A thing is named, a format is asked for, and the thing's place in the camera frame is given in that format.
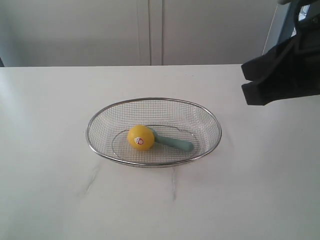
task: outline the label on maraca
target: label on maraca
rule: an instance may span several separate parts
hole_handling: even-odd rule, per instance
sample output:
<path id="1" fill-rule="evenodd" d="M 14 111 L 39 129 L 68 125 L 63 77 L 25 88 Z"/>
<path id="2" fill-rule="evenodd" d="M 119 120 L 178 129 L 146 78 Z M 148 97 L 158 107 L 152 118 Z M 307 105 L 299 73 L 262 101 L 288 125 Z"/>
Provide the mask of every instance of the label on maraca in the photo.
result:
<path id="1" fill-rule="evenodd" d="M 145 141 L 141 137 L 136 137 L 134 142 L 138 145 L 143 145 Z"/>

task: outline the maraca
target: maraca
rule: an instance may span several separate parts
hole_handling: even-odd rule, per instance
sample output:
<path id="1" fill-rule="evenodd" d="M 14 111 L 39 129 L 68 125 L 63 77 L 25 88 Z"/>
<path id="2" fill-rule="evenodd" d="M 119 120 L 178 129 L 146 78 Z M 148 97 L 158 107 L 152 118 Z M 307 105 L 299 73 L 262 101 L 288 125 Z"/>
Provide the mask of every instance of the maraca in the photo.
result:
<path id="1" fill-rule="evenodd" d="M 132 147 L 140 151 L 149 150 L 155 142 L 185 152 L 192 152 L 194 149 L 194 145 L 189 141 L 159 136 L 154 129 L 143 125 L 136 125 L 131 128 L 127 140 Z"/>

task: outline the metal basket rim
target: metal basket rim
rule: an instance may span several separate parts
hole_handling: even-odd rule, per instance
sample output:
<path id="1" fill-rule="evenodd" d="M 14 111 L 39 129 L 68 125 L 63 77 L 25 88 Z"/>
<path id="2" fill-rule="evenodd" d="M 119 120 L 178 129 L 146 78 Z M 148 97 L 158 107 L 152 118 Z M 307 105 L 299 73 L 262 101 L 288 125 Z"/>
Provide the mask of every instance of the metal basket rim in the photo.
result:
<path id="1" fill-rule="evenodd" d="M 93 121 L 96 119 L 96 117 L 101 114 L 102 112 L 104 112 L 107 109 L 110 109 L 112 107 L 118 106 L 118 105 L 122 105 L 122 104 L 127 104 L 127 103 L 133 103 L 133 102 L 141 102 L 141 101 L 154 101 L 154 100 L 161 100 L 161 101 L 171 101 L 171 102 L 179 102 L 179 103 L 185 103 L 185 104 L 190 104 L 196 107 L 199 107 L 201 109 L 203 109 L 204 111 L 206 111 L 216 122 L 217 127 L 219 129 L 219 139 L 218 141 L 216 141 L 216 144 L 209 149 L 208 151 L 204 152 L 203 154 L 199 155 L 199 156 L 195 156 L 195 157 L 191 157 L 188 159 L 184 159 L 181 161 L 173 161 L 170 163 L 167 162 L 160 162 L 160 163 L 137 163 L 137 162 L 131 162 L 131 161 L 124 161 L 124 160 L 120 160 L 108 155 L 103 154 L 102 152 L 99 152 L 98 150 L 96 150 L 94 148 L 94 146 L 92 145 L 90 139 L 89 139 L 89 131 L 90 131 L 90 127 L 93 123 Z M 119 101 L 116 103 L 113 103 L 111 105 L 108 105 L 104 108 L 102 108 L 101 110 L 99 110 L 95 115 L 93 115 L 93 117 L 90 119 L 86 131 L 85 131 L 85 138 L 86 138 L 86 142 L 89 145 L 89 147 L 92 149 L 92 151 L 94 151 L 96 154 L 98 154 L 101 157 L 104 157 L 106 159 L 109 159 L 113 162 L 119 163 L 119 164 L 123 164 L 123 165 L 127 165 L 127 166 L 131 166 L 131 167 L 140 167 L 140 168 L 169 168 L 169 167 L 174 167 L 177 165 L 181 165 L 181 164 L 186 164 L 186 163 L 190 163 L 193 162 L 199 158 L 204 157 L 205 155 L 208 155 L 209 153 L 211 153 L 213 150 L 215 150 L 217 148 L 217 146 L 219 145 L 221 138 L 222 138 L 222 128 L 220 125 L 220 122 L 218 121 L 218 119 L 216 118 L 216 116 L 209 111 L 207 108 L 205 108 L 202 105 L 199 105 L 197 103 L 191 102 L 191 101 L 186 101 L 186 100 L 180 100 L 180 99 L 176 99 L 176 98 L 167 98 L 167 97 L 142 97 L 142 98 L 134 98 L 134 99 L 129 99 L 129 100 L 124 100 L 124 101 Z"/>

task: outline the oval basket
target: oval basket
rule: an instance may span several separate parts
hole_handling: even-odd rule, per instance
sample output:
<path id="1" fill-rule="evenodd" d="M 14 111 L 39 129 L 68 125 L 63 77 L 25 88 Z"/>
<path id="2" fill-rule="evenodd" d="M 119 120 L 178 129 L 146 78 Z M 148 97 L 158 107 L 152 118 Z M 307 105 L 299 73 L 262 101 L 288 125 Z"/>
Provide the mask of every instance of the oval basket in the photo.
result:
<path id="1" fill-rule="evenodd" d="M 154 143 L 148 151 L 130 146 L 127 134 L 145 125 L 160 136 L 192 142 L 192 152 Z M 216 117 L 193 102 L 171 98 L 138 98 L 117 102 L 97 112 L 86 130 L 91 149 L 102 157 L 133 167 L 164 168 L 185 164 L 212 152 L 222 129 Z"/>

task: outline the teal maraca handle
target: teal maraca handle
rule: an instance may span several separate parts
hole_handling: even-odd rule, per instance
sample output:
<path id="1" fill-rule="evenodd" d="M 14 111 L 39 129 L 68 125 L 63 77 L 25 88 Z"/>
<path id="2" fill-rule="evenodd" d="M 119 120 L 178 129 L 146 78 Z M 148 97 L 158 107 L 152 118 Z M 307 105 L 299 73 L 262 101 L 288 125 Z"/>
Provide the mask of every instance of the teal maraca handle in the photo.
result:
<path id="1" fill-rule="evenodd" d="M 183 140 L 159 136 L 159 135 L 155 135 L 154 137 L 155 137 L 154 140 L 159 144 L 163 144 L 175 149 L 180 149 L 188 153 L 192 152 L 192 150 L 194 149 L 194 145 L 189 141 L 183 141 Z"/>

